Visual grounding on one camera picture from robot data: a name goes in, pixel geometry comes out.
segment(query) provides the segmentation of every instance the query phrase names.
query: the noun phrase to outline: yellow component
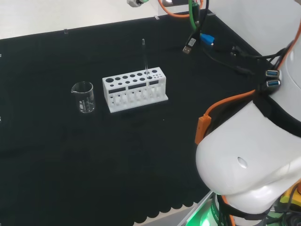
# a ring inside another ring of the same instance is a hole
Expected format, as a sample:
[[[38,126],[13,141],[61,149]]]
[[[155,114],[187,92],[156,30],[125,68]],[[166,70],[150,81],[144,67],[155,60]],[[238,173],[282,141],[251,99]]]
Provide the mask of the yellow component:
[[[293,186],[290,187],[290,189],[288,189],[280,198],[280,202],[281,203],[288,203],[289,199],[290,199],[290,195],[292,192],[293,187],[296,185],[294,184]],[[301,206],[301,194],[299,194],[298,189],[295,190],[294,194],[293,194],[293,199],[292,199],[292,204]]]

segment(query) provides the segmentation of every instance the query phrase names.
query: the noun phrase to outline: usb port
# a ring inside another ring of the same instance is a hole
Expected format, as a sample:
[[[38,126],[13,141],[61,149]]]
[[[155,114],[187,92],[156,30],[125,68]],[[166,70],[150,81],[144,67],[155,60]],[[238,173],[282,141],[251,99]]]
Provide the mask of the usb port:
[[[267,70],[265,72],[265,75],[269,78],[278,78],[279,77],[279,71]]]
[[[275,87],[275,86],[280,86],[280,81],[279,80],[267,81],[267,87]]]

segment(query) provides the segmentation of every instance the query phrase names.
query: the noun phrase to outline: test tube rack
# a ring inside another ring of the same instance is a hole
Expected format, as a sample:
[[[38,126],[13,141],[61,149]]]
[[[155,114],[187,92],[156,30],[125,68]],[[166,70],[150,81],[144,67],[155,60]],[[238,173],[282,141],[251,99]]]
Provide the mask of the test tube rack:
[[[159,67],[103,78],[103,92],[111,113],[168,100],[166,77]]]

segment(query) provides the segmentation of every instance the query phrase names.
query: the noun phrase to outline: glass beaker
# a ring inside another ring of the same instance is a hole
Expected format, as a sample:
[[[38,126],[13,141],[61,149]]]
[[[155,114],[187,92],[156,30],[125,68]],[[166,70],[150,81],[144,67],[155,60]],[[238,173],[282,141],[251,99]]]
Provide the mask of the glass beaker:
[[[71,93],[76,98],[76,106],[82,113],[92,112],[95,108],[93,85],[87,81],[81,81],[76,83]]]

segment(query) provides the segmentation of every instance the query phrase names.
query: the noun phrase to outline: green cable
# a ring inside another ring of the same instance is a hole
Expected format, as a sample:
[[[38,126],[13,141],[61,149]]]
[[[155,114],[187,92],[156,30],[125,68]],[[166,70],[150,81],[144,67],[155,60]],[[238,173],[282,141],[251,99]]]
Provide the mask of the green cable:
[[[195,31],[197,29],[197,26],[194,23],[194,19],[193,19],[192,0],[188,0],[188,6],[189,6],[189,19],[190,19],[190,23],[191,23],[192,29]]]

